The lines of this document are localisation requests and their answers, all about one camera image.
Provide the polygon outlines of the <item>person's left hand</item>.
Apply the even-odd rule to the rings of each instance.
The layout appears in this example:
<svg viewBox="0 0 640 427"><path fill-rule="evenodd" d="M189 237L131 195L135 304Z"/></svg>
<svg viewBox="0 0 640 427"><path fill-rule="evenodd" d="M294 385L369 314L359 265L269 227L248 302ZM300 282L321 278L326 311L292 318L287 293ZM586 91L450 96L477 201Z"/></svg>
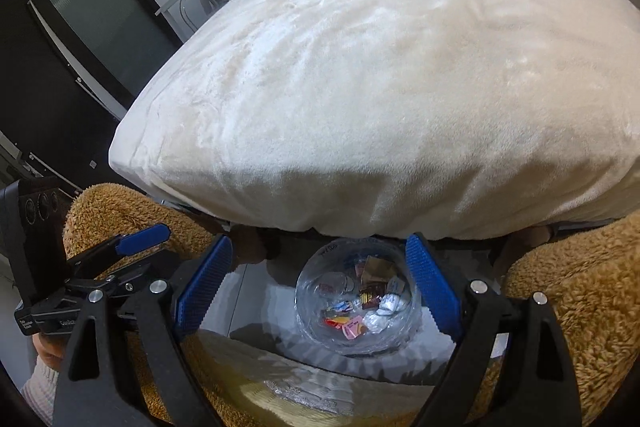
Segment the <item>person's left hand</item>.
<svg viewBox="0 0 640 427"><path fill-rule="evenodd" d="M47 336L38 333L32 336L32 344L37 352L38 358L43 364L55 372L61 370L65 357L68 339L61 336Z"/></svg>

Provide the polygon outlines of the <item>cream knit sleeve forearm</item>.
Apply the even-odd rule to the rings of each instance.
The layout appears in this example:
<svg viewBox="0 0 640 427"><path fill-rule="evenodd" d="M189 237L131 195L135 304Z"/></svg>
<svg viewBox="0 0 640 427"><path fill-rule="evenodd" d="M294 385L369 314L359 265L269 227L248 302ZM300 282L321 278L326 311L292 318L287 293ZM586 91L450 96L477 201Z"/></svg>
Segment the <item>cream knit sleeve forearm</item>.
<svg viewBox="0 0 640 427"><path fill-rule="evenodd" d="M29 407L47 426L53 423L57 385L58 372L47 366L42 358L37 357L32 376L24 384L21 394Z"/></svg>

